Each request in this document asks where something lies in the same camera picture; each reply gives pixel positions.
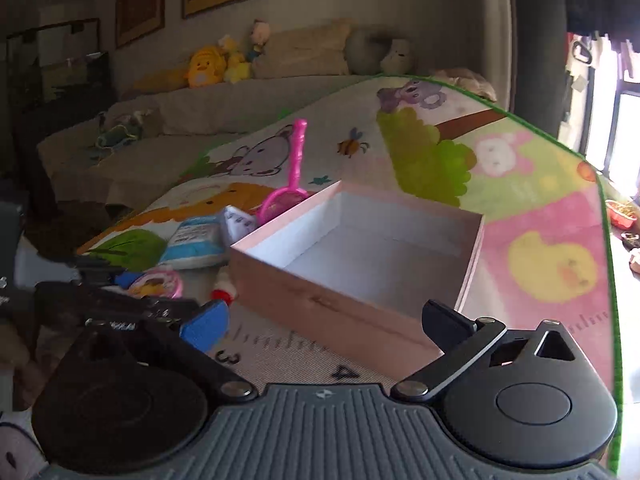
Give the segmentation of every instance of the cartoon bee print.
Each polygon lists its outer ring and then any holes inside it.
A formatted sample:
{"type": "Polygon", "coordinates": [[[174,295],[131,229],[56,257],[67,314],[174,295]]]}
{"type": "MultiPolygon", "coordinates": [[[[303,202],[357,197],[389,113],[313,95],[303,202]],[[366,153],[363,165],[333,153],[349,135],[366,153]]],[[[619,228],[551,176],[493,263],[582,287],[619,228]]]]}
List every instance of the cartoon bee print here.
{"type": "Polygon", "coordinates": [[[355,127],[352,128],[349,132],[349,139],[343,140],[342,142],[338,143],[338,153],[340,153],[341,155],[346,155],[349,158],[355,155],[358,150],[362,150],[362,153],[367,153],[367,150],[369,149],[369,143],[360,142],[362,136],[362,132],[359,132],[355,127]]]}

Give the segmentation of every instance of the pink box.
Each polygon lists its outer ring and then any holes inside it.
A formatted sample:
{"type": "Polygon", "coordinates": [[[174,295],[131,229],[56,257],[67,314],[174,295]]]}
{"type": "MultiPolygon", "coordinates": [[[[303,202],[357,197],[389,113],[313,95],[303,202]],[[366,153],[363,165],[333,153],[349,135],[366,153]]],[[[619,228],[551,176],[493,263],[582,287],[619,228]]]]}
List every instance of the pink box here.
{"type": "Polygon", "coordinates": [[[231,247],[239,301],[396,380],[440,355],[422,306],[460,311],[482,215],[337,182],[231,247]]]}

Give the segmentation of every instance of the pink bunny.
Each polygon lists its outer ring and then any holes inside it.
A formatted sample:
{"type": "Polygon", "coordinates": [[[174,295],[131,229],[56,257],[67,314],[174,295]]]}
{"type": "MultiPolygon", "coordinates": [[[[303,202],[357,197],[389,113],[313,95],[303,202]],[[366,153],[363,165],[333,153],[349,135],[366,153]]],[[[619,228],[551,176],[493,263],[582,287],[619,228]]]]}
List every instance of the pink bunny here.
{"type": "Polygon", "coordinates": [[[492,177],[503,176],[514,171],[524,174],[532,173],[533,162],[520,155],[516,149],[530,140],[531,133],[527,131],[482,136],[472,146],[478,158],[474,171],[492,177]]]}

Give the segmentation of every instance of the wet wipes package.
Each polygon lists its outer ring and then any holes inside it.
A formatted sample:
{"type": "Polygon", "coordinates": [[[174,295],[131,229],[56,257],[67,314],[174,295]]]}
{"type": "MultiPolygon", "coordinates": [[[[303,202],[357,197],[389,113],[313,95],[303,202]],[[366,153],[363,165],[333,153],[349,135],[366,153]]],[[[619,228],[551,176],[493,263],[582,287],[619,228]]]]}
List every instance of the wet wipes package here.
{"type": "Polygon", "coordinates": [[[217,215],[196,216],[180,224],[160,257],[174,269],[197,269],[225,261],[225,247],[217,215]]]}

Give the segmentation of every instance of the black gripper pad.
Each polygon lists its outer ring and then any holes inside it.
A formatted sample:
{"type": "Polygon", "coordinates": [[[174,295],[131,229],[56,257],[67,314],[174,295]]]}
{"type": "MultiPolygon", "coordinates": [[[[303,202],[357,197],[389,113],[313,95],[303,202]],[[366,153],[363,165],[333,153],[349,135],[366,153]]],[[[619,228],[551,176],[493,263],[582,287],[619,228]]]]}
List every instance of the black gripper pad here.
{"type": "MultiPolygon", "coordinates": [[[[87,478],[56,465],[40,475],[42,480],[87,478]]],[[[390,400],[376,384],[272,384],[253,402],[220,408],[200,437],[165,462],[95,480],[113,478],[611,480],[613,476],[594,462],[555,472],[523,472],[482,462],[450,440],[428,408],[390,400]]]]}

